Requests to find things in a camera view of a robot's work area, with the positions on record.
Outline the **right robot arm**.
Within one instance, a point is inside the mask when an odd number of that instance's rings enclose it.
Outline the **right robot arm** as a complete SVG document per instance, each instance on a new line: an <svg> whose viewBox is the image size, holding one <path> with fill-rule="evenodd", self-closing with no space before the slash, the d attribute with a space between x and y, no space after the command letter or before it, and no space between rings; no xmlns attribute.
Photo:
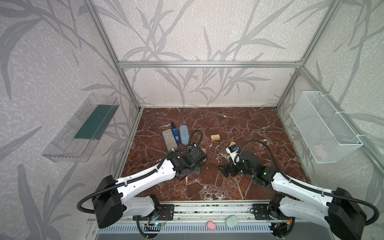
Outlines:
<svg viewBox="0 0 384 240"><path fill-rule="evenodd" d="M277 192L269 203L271 217L306 220L327 228L341 240L361 239L367 215L348 191L331 191L284 177L274 168L263 166L252 152L240 153L236 146L226 151L231 162L219 167L225 177L243 174L255 184Z"/></svg>

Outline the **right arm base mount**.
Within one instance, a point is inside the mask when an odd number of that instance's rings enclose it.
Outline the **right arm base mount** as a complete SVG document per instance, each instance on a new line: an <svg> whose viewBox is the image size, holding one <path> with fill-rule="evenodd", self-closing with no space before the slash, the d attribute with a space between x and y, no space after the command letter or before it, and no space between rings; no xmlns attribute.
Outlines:
<svg viewBox="0 0 384 240"><path fill-rule="evenodd" d="M288 217L280 210L280 204L253 204L249 212L256 220L269 221L289 221L294 220L294 217Z"/></svg>

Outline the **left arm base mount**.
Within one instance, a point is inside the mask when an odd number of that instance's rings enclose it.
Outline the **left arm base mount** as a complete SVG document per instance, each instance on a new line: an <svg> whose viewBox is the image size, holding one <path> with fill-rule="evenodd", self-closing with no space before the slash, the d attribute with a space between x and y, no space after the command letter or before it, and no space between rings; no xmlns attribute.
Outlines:
<svg viewBox="0 0 384 240"><path fill-rule="evenodd" d="M161 204L160 208L156 208L149 216L151 221L171 221L174 218L175 205Z"/></svg>

